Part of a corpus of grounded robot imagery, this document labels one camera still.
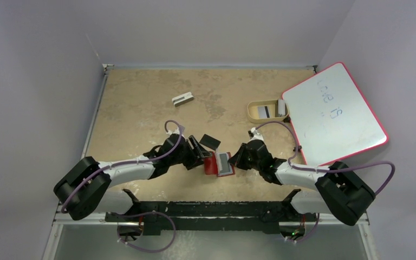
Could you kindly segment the black credit card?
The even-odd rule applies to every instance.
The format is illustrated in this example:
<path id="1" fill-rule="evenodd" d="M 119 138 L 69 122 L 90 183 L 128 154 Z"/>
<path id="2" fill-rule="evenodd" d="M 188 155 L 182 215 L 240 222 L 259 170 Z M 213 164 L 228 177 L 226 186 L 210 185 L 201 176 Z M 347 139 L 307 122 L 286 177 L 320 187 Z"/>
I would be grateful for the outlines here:
<path id="1" fill-rule="evenodd" d="M 230 153 L 219 153 L 217 158 L 218 174 L 217 176 L 223 177 L 232 175 L 232 167 L 228 160 L 230 159 Z"/>
<path id="2" fill-rule="evenodd" d="M 204 134 L 201 140 L 199 141 L 199 143 L 213 151 L 216 151 L 218 147 L 220 146 L 221 141 L 219 141 L 216 138 L 213 138 L 210 135 Z"/>

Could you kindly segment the red card holder wallet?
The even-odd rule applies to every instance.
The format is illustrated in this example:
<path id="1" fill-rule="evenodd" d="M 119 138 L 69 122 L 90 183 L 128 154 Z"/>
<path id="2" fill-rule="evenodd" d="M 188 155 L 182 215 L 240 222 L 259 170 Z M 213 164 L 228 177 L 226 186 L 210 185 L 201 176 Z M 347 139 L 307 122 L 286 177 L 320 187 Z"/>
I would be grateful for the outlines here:
<path id="1" fill-rule="evenodd" d="M 217 152 L 211 152 L 211 155 L 208 158 L 204 159 L 204 172 L 206 175 L 214 175 L 217 176 L 218 174 L 218 164 L 217 164 L 217 158 L 218 158 L 218 154 Z M 232 167 L 232 175 L 235 175 L 235 169 Z"/>

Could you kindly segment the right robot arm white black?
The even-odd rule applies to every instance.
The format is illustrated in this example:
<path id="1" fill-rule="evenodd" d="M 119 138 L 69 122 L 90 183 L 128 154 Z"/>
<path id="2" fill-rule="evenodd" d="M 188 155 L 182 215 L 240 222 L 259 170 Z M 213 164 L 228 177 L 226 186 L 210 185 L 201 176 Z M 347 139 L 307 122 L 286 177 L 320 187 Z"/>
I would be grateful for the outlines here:
<path id="1" fill-rule="evenodd" d="M 256 170 L 268 183 L 298 186 L 283 201 L 282 212 L 288 220 L 305 213 L 323 213 L 353 226 L 376 198 L 375 192 L 354 171 L 347 170 L 346 164 L 337 161 L 306 171 L 304 165 L 273 157 L 262 140 L 241 144 L 229 164 L 241 170 Z"/>

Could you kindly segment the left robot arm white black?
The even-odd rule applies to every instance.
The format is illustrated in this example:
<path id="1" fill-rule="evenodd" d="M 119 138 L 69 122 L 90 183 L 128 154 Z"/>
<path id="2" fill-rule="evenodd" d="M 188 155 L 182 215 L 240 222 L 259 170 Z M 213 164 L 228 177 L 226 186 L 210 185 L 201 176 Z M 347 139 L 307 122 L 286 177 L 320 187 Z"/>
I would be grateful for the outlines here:
<path id="1" fill-rule="evenodd" d="M 131 160 L 104 162 L 92 156 L 82 158 L 55 186 L 61 213 L 81 220 L 96 210 L 110 187 L 135 180 L 155 179 L 171 166 L 187 170 L 203 165 L 211 152 L 194 136 L 171 134 L 161 145 Z"/>

